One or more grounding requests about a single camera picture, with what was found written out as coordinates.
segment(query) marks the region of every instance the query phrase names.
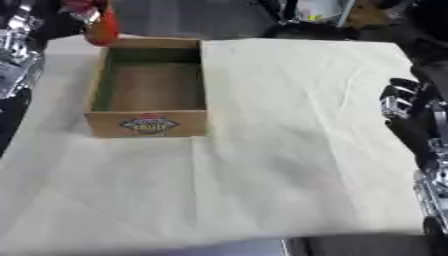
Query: open wooden crate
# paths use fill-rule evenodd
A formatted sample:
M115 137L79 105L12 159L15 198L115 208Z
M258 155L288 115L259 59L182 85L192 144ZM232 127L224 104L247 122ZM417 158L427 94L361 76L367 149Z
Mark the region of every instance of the open wooden crate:
M85 106L98 137L206 133L200 42L120 39L104 49Z

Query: printed label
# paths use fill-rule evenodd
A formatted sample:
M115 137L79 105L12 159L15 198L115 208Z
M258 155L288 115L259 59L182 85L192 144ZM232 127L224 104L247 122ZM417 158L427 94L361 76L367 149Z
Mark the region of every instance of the printed label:
M145 114L141 117L125 121L120 126L137 131L140 134L156 135L179 126L178 123L156 114Z

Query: floor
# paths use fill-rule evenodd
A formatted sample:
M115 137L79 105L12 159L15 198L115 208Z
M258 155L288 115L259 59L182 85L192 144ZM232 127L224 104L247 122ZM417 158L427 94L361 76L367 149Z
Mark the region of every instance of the floor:
M127 34L233 39L257 37L272 21L254 0L113 0ZM378 234L309 239L313 256L427 256L420 236ZM302 240L296 241L299 247ZM306 253L297 252L297 256Z

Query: metal robot hand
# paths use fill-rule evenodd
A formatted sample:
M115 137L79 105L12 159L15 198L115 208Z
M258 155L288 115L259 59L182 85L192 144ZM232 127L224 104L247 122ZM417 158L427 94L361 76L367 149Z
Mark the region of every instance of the metal robot hand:
M416 65L419 80L391 79L381 97L387 127L415 155L414 190L435 255L448 255L448 61Z

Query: white cloth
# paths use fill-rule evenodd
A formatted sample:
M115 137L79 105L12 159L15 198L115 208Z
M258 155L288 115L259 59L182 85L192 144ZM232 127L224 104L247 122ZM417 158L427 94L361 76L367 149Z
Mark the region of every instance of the white cloth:
M210 137L98 139L82 116L98 50L50 44L0 161L0 252L420 232L413 159L378 97L411 77L392 44L206 42Z

